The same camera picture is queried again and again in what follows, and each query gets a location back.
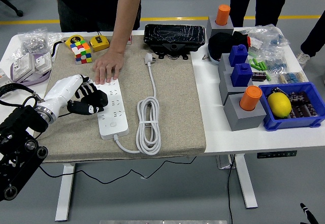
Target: pen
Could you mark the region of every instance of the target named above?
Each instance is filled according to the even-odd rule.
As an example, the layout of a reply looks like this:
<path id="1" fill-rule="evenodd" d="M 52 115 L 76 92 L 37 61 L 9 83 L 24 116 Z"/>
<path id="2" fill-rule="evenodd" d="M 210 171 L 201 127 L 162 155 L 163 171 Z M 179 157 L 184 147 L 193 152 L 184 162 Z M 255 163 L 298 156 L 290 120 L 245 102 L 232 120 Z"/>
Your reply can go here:
<path id="1" fill-rule="evenodd" d="M 310 224 L 319 224 L 316 218 L 313 216 L 313 214 L 307 209 L 307 207 L 303 203 L 300 203 L 300 207 L 303 209 L 304 213 L 306 214 Z"/>

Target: black case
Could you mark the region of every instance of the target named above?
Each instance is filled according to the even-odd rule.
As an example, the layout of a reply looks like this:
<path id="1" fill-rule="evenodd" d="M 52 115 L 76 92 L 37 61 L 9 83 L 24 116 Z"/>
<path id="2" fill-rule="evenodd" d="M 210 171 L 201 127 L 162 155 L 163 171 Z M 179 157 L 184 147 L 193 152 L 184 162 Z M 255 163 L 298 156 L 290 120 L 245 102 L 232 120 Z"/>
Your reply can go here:
<path id="1" fill-rule="evenodd" d="M 205 30 L 203 26 L 147 24 L 143 40 L 159 59 L 167 54 L 171 57 L 182 55 L 187 60 L 190 51 L 197 51 L 205 44 Z"/>

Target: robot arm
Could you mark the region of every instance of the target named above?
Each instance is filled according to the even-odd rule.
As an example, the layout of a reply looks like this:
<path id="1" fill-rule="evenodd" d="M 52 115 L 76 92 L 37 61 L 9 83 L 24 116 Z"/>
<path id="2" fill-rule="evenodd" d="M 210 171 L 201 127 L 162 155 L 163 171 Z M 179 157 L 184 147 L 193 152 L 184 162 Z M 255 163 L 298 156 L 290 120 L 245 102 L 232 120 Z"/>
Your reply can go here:
<path id="1" fill-rule="evenodd" d="M 0 201 L 14 199 L 48 154 L 47 148 L 39 146 L 38 141 L 26 131 L 28 127 L 43 133 L 49 124 L 57 120 L 60 109 L 65 106 L 71 113 L 90 115 L 103 111 L 108 104 L 107 95 L 82 75 L 57 81 L 43 100 L 21 84 L 0 87 L 0 97 L 16 89 L 31 92 L 39 103 L 34 108 L 0 101 L 2 105 L 17 107 L 0 124 L 0 153 L 4 155 L 0 161 Z M 84 97 L 80 102 L 71 101 L 74 94 L 80 98 L 78 91 Z"/>

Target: chair wheel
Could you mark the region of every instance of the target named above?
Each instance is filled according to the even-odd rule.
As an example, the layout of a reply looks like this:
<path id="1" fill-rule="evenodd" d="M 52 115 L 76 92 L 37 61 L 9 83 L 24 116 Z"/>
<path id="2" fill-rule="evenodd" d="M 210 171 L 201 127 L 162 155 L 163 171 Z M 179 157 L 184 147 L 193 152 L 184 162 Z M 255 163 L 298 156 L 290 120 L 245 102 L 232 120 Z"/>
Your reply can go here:
<path id="1" fill-rule="evenodd" d="M 18 10 L 16 12 L 16 14 L 17 14 L 18 17 L 22 17 L 24 15 L 23 11 L 20 11 L 20 10 Z"/>

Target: white robotic hand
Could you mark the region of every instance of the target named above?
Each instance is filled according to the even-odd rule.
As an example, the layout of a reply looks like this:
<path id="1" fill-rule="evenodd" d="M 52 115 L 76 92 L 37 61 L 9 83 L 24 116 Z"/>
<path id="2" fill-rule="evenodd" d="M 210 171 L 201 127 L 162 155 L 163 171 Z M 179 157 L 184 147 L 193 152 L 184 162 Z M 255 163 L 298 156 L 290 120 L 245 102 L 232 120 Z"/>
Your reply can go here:
<path id="1" fill-rule="evenodd" d="M 71 101 L 73 95 L 80 98 L 78 91 L 84 95 L 81 101 Z M 44 102 L 39 103 L 35 110 L 49 123 L 52 124 L 59 117 L 61 108 L 67 107 L 71 113 L 91 115 L 103 111 L 108 104 L 107 95 L 97 90 L 93 81 L 82 75 L 58 80 L 44 97 Z"/>

